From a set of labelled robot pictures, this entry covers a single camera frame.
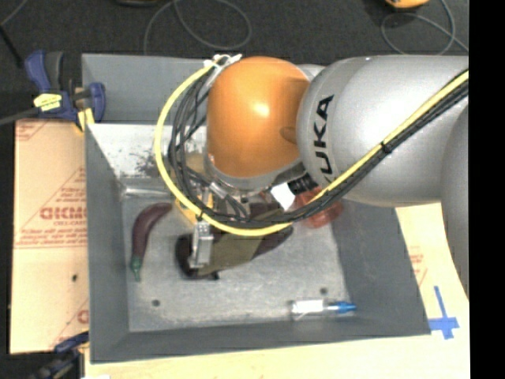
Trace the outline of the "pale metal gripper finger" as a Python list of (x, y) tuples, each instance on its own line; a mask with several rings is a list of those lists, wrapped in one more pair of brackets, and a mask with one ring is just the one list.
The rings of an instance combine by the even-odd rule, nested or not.
[(189, 266), (194, 269), (210, 264), (214, 235), (211, 225), (204, 220), (197, 221), (192, 234)]

